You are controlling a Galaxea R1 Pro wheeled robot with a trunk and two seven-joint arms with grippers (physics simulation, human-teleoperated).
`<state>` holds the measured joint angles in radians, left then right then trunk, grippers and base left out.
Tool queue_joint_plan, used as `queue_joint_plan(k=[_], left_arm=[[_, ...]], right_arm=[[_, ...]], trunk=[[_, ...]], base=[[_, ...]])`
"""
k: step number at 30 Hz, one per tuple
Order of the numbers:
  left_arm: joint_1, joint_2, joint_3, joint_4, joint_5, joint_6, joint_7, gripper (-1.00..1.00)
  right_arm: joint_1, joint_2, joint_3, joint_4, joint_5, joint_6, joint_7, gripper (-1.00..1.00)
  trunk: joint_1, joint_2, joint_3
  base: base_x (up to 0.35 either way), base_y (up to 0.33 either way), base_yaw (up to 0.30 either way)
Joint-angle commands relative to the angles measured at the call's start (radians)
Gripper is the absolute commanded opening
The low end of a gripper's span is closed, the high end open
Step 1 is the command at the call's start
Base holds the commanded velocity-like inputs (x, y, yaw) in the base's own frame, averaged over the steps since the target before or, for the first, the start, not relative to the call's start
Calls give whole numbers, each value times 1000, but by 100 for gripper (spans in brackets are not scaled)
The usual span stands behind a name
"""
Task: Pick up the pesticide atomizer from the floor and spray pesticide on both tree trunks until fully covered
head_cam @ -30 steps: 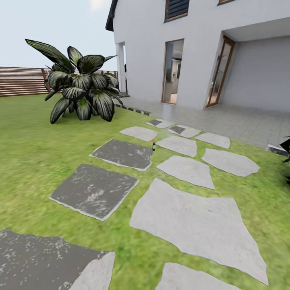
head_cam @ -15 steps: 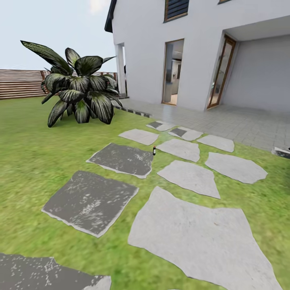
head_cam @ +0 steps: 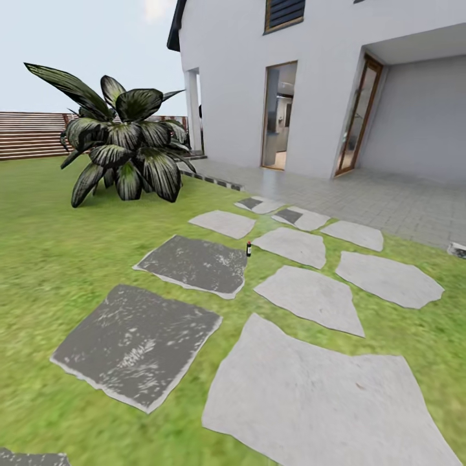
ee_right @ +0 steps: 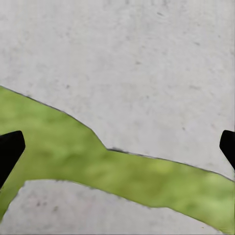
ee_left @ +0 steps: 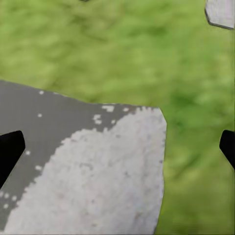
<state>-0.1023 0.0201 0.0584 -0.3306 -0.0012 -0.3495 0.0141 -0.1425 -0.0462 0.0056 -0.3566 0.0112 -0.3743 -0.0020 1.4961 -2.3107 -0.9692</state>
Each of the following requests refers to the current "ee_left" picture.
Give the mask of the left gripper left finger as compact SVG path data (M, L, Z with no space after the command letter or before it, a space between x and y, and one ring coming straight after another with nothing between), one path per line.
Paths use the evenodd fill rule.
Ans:
M0 189L25 150L22 131L0 136Z

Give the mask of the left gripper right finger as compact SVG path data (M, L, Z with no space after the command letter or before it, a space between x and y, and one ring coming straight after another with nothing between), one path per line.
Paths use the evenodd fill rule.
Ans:
M223 131L220 140L220 149L235 169L235 132Z

